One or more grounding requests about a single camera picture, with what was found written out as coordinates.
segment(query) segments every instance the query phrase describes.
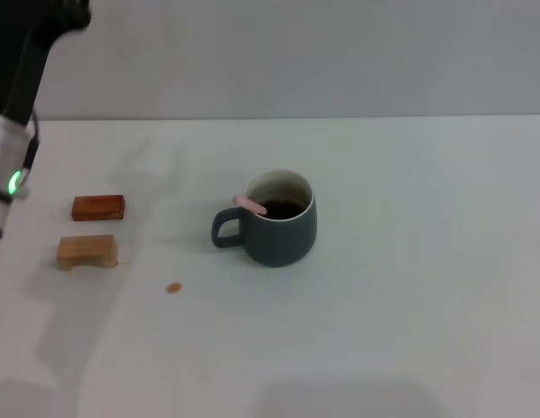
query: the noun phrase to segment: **coffee stain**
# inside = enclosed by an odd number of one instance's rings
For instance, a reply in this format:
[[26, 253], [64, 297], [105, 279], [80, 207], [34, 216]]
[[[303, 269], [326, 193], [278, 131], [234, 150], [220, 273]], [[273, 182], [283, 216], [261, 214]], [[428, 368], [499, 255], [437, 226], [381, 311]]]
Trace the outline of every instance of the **coffee stain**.
[[165, 288], [165, 291], [169, 294], [176, 294], [179, 290], [183, 288], [183, 285], [181, 283], [172, 283], [168, 287]]

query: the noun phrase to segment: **table surface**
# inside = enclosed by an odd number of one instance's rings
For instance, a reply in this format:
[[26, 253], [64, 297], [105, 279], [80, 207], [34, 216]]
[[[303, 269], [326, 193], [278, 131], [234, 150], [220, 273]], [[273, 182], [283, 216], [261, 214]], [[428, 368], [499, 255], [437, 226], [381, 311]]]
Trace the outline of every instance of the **table surface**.
[[[0, 248], [0, 418], [540, 417], [540, 117], [42, 131]], [[312, 252], [217, 251], [214, 214], [276, 168], [314, 187]], [[73, 222], [93, 194], [125, 219]], [[104, 233], [117, 268], [56, 269]]]

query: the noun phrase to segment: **dark gray mug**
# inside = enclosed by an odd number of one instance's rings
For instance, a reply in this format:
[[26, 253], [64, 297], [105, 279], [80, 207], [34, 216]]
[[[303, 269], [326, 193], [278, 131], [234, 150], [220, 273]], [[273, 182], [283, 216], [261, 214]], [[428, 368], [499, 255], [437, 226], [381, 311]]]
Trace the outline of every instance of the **dark gray mug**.
[[[214, 218], [212, 242], [218, 248], [243, 246], [264, 266], [281, 267], [302, 259], [316, 239], [316, 203], [311, 185], [300, 174], [279, 170], [251, 180], [243, 196], [264, 204], [270, 200], [293, 202], [304, 208], [289, 219], [269, 219], [241, 207], [221, 211]], [[219, 237], [229, 220], [239, 220], [239, 234]]]

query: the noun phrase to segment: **reddish-brown wooden block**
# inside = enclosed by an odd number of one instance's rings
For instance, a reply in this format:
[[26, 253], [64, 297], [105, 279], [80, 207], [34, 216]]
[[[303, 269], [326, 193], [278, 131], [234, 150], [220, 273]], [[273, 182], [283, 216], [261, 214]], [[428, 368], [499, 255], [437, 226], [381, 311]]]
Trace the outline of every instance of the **reddish-brown wooden block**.
[[125, 214], [123, 195], [77, 196], [72, 204], [72, 218], [83, 220], [122, 219]]
[[113, 268], [117, 265], [117, 256], [113, 235], [64, 237], [57, 248], [57, 264], [61, 270], [71, 270], [74, 266]]

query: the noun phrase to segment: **green light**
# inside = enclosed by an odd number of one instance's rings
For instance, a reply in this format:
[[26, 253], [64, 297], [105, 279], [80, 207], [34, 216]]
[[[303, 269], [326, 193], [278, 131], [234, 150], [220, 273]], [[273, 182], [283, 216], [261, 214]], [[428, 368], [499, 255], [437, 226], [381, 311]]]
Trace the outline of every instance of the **green light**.
[[9, 180], [9, 194], [15, 194], [18, 190], [18, 185], [20, 185], [20, 180], [23, 177], [23, 172], [15, 172]]

